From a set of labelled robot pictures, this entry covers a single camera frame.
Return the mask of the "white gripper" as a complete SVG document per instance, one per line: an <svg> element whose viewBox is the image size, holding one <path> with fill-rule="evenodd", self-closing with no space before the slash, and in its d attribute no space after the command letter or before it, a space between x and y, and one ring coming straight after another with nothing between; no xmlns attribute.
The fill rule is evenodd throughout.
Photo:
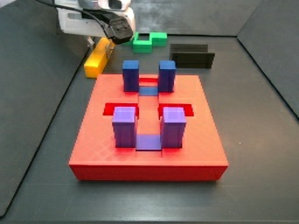
<svg viewBox="0 0 299 224"><path fill-rule="evenodd" d="M53 0L60 29L69 34L108 37L108 22L123 17L136 31L131 0Z"/></svg>

